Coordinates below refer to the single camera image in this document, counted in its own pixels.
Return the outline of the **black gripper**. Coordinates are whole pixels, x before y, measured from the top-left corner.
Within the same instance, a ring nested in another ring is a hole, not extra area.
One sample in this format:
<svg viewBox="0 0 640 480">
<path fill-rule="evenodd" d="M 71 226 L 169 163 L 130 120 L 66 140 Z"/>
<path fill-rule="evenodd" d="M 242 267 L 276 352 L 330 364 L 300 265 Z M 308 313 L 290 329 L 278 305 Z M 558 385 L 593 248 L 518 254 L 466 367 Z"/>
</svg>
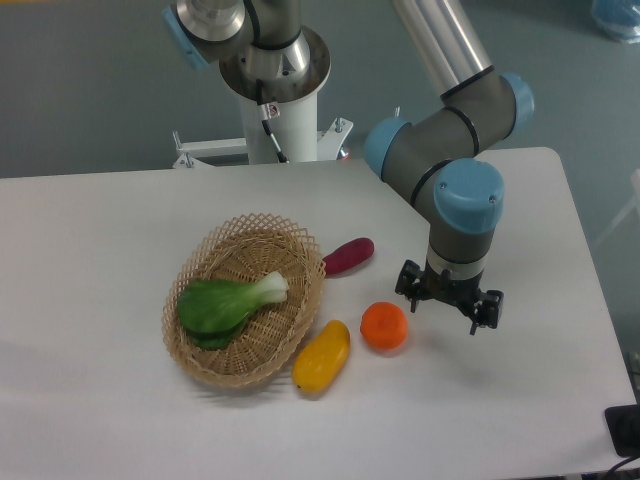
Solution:
<svg viewBox="0 0 640 480">
<path fill-rule="evenodd" d="M 504 293 L 500 290 L 480 290 L 483 271 L 468 279 L 454 279 L 449 270 L 438 274 L 429 264 L 425 271 L 407 259 L 397 278 L 395 293 L 410 303 L 415 313 L 422 300 L 436 300 L 461 308 L 471 320 L 470 334 L 481 328 L 496 329 L 502 314 Z"/>
</svg>

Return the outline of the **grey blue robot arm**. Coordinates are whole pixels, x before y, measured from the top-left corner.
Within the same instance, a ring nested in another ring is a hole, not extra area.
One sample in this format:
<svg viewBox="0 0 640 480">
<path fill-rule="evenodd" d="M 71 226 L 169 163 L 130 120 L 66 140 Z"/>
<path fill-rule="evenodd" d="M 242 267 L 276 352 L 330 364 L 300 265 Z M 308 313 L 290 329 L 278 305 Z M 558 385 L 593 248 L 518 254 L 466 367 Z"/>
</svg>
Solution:
<svg viewBox="0 0 640 480">
<path fill-rule="evenodd" d="M 478 155 L 534 111 L 530 87 L 498 74 L 456 1 L 393 5 L 440 96 L 419 123 L 391 117 L 364 144 L 369 167 L 430 226 L 423 265 L 406 262 L 397 292 L 412 305 L 457 308 L 473 329 L 498 325 L 503 294 L 480 281 L 503 211 L 504 182 Z M 195 69 L 217 64 L 241 106 L 253 164 L 317 161 L 317 95 L 330 72 L 325 41 L 297 1 L 176 1 L 164 22 Z"/>
</svg>

